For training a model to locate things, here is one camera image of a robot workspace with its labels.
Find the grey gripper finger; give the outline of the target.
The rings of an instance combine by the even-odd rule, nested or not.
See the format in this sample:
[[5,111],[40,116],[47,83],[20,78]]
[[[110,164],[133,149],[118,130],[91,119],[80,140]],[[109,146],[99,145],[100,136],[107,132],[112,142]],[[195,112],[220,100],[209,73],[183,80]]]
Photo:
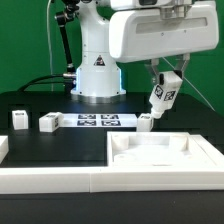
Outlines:
[[184,78],[185,70],[190,61],[190,54],[181,54],[176,57],[177,64],[175,65],[174,72],[181,78]]
[[152,84],[153,85],[162,85],[164,83],[163,74],[158,70],[159,60],[158,59],[150,59],[145,63],[145,67],[147,71],[152,75]]

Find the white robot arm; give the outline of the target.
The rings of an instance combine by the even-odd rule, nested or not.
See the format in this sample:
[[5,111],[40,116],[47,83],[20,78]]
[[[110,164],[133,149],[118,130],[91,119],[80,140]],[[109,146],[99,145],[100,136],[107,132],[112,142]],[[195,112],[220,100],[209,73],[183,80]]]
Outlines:
[[79,3],[82,62],[72,96],[110,103],[126,94],[118,63],[189,55],[219,41],[214,0],[91,0]]

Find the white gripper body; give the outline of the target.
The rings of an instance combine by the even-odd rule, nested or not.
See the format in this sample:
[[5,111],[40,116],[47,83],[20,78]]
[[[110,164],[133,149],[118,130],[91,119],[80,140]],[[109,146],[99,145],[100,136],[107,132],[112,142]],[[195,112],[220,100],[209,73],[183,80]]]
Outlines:
[[219,41],[214,0],[110,0],[109,52],[133,62],[213,49]]

